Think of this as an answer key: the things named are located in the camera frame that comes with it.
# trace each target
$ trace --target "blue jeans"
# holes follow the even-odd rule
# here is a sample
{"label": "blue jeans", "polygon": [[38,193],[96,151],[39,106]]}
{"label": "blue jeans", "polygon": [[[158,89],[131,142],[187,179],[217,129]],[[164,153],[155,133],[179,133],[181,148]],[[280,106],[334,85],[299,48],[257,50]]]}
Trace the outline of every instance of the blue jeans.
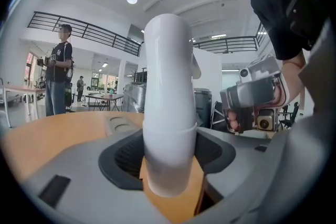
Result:
{"label": "blue jeans", "polygon": [[65,113],[65,83],[47,80],[46,85],[46,115],[53,116]]}

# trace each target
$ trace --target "camera lens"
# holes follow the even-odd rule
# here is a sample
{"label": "camera lens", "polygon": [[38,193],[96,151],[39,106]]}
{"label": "camera lens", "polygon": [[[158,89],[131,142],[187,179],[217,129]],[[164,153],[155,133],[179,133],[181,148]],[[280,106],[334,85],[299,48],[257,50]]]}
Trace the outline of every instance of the camera lens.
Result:
{"label": "camera lens", "polygon": [[269,123],[266,120],[262,120],[259,125],[261,128],[266,129],[269,126]]}
{"label": "camera lens", "polygon": [[243,78],[246,77],[248,75],[248,70],[247,69],[243,69],[241,72],[240,72],[240,76],[242,76]]}

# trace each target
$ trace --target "white bottle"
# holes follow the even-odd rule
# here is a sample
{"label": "white bottle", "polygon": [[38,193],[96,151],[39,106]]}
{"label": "white bottle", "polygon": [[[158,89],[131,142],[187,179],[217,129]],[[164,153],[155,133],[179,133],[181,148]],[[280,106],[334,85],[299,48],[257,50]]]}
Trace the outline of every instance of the white bottle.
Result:
{"label": "white bottle", "polygon": [[176,15],[159,15],[147,24],[145,43],[148,73],[143,138],[148,183],[155,194],[172,197],[187,186],[195,149],[191,29]]}

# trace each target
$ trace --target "glossy white surface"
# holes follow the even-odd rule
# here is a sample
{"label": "glossy white surface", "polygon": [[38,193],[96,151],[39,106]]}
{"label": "glossy white surface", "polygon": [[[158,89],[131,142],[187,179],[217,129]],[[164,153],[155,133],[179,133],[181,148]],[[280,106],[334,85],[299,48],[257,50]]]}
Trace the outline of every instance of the glossy white surface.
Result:
{"label": "glossy white surface", "polygon": [[157,195],[182,193],[189,179],[196,138],[189,25],[173,14],[145,28],[148,62],[143,137],[149,187]]}

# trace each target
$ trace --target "black sleeve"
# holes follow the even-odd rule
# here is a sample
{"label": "black sleeve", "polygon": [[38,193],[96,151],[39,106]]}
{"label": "black sleeve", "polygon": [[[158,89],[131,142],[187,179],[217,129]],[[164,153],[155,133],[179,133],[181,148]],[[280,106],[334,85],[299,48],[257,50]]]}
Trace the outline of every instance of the black sleeve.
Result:
{"label": "black sleeve", "polygon": [[272,25],[260,12],[255,11],[273,44],[278,60],[289,60],[297,56],[307,44],[307,39],[296,35],[289,25]]}
{"label": "black sleeve", "polygon": [[72,59],[72,45],[70,43],[67,43],[65,47],[65,60],[71,60]]}

